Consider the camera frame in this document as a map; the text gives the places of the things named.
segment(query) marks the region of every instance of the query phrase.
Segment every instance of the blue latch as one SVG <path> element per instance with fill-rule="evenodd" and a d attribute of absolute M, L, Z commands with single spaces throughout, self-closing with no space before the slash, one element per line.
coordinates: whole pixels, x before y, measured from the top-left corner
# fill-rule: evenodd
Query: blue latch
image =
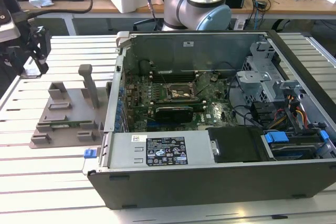
<path fill-rule="evenodd" d="M 96 158 L 97 149 L 86 149 L 84 152 L 84 158 Z"/>
<path fill-rule="evenodd" d="M 329 139 L 329 135 L 327 134 L 326 131 L 320 131 L 320 135 L 322 136 L 324 142 L 326 143 Z"/>
<path fill-rule="evenodd" d="M 284 131 L 272 131 L 265 135 L 267 143 L 288 143 L 289 139 Z"/>

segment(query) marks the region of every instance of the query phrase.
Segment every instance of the red wire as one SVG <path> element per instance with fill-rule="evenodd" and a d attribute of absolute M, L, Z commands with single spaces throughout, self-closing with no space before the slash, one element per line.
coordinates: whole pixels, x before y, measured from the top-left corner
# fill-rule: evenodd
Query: red wire
<path fill-rule="evenodd" d="M 278 110 L 277 110 L 277 112 L 276 112 L 275 115 L 274 115 L 274 121 L 276 121 L 276 119 L 277 119 L 277 114 L 278 114 L 280 111 L 283 111 L 283 109 L 278 109 Z"/>

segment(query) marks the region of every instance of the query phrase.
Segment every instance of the sticker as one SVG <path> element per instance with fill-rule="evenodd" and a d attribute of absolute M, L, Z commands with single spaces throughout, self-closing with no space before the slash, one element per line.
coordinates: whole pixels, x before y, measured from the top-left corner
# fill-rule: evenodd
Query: sticker
<path fill-rule="evenodd" d="M 146 163 L 148 166 L 187 165 L 184 137 L 147 138 Z"/>
<path fill-rule="evenodd" d="M 183 47 L 193 47 L 194 42 L 193 41 L 185 41 L 183 42 Z"/>
<path fill-rule="evenodd" d="M 131 142 L 146 142 L 147 135 L 132 135 Z"/>

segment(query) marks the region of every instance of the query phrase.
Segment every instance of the power connector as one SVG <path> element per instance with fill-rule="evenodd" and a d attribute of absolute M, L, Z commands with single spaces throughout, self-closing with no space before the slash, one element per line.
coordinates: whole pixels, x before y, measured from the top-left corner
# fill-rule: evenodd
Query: power connector
<path fill-rule="evenodd" d="M 260 0 L 257 0 L 257 6 L 258 6 L 258 9 L 261 9 L 261 10 L 265 10 L 266 7 L 267 7 L 267 2 L 266 1 L 260 1 Z"/>

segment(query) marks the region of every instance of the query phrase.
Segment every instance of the warning label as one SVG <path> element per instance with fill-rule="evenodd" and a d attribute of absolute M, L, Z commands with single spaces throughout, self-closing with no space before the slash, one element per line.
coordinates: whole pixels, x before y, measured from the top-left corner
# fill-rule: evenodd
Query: warning label
<path fill-rule="evenodd" d="M 148 166 L 187 165 L 184 137 L 147 138 L 146 164 Z"/>

